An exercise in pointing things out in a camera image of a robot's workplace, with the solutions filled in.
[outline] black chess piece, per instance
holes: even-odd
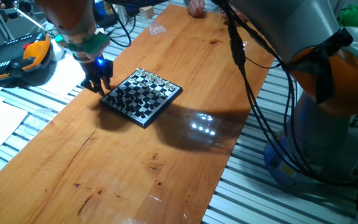
[[[143,103],[142,99],[140,99],[140,98],[136,98],[136,99],[134,100],[134,102],[135,102],[135,103],[138,103],[138,104],[140,104],[140,105]]]
[[[116,92],[121,95],[121,93],[123,93],[124,90],[122,90],[122,89],[120,89],[120,88],[118,87],[117,90],[116,90]]]
[[[108,95],[107,96],[107,100],[110,101],[112,104],[114,104],[116,102],[116,99],[115,97],[111,96],[111,95]]]
[[[124,102],[121,99],[117,100],[117,106],[124,107]]]
[[[134,106],[128,106],[128,107],[127,107],[127,110],[128,110],[129,112],[135,112]]]

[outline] chess piece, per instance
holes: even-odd
[[[118,87],[116,92],[121,95],[124,92],[124,90],[122,90],[121,88]]]
[[[135,100],[134,100],[134,102],[135,103],[137,103],[137,104],[143,104],[143,101],[142,101],[142,99],[140,99],[140,98],[136,98]]]
[[[110,102],[112,102],[112,100],[114,100],[114,97],[113,97],[112,95],[108,95],[108,96],[107,96],[107,100],[110,101]]]
[[[127,110],[128,110],[129,112],[135,112],[134,106],[128,106],[128,107],[127,107]]]

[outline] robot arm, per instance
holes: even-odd
[[[328,0],[230,0],[244,13],[256,29],[272,45],[285,64],[296,62],[302,56],[338,33],[336,21]],[[291,74],[319,108],[332,116],[350,116],[358,113],[358,28],[346,27],[353,38],[351,45],[341,47],[329,57],[327,75],[331,69],[332,94],[318,100],[318,75],[315,68],[291,70]]]
[[[81,64],[86,80],[82,85],[104,95],[112,77],[112,62],[103,59],[102,52],[110,40],[106,35],[94,34],[93,0],[35,0],[46,18],[61,34],[57,42],[66,45]]]

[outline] power cord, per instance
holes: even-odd
[[[120,20],[119,16],[118,16],[118,13],[116,12],[116,10],[114,9],[114,6],[110,3],[111,5],[111,9],[112,9],[112,12],[114,13],[114,15],[117,17],[118,19],[118,22],[120,23],[122,29],[124,29],[124,32],[126,33],[127,37],[128,37],[128,40],[129,40],[129,43],[127,45],[123,45],[123,44],[120,44],[119,42],[115,41],[113,38],[109,37],[110,40],[112,42],[114,42],[115,44],[117,44],[118,46],[121,46],[121,47],[129,47],[131,46],[132,44],[132,39],[131,39],[131,36],[129,35],[128,33],[128,30],[125,28],[124,24],[122,23],[122,21]]]
[[[133,18],[133,23],[134,23],[134,24],[133,24],[133,26],[132,26],[132,29],[129,31],[129,34],[131,34],[131,33],[134,31],[134,29],[135,29],[135,26],[136,26],[136,16],[134,16],[134,18]],[[125,37],[126,34],[111,37],[111,34],[112,34],[114,31],[118,30],[118,29],[122,29],[122,27],[114,28],[112,31],[109,31],[109,32],[107,33],[107,36],[108,36],[109,38]]]
[[[265,66],[259,65],[258,63],[254,62],[253,60],[249,59],[248,57],[246,57],[246,59],[247,59],[248,61],[250,61],[251,63],[253,63],[254,65],[256,65],[256,66],[258,66],[258,67],[260,67],[260,68],[265,68],[265,69],[278,68],[278,67],[282,66],[281,63],[278,63],[278,64],[276,64],[276,65],[274,65],[274,66],[272,66],[272,67],[265,67]]]

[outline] wooden table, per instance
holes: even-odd
[[[142,67],[184,92],[142,129],[82,91],[0,171],[0,224],[201,221],[250,106],[220,15],[169,5],[156,20],[167,31],[141,33],[115,59],[112,84]],[[269,66],[240,33],[247,55]],[[257,94],[267,70],[246,69]]]

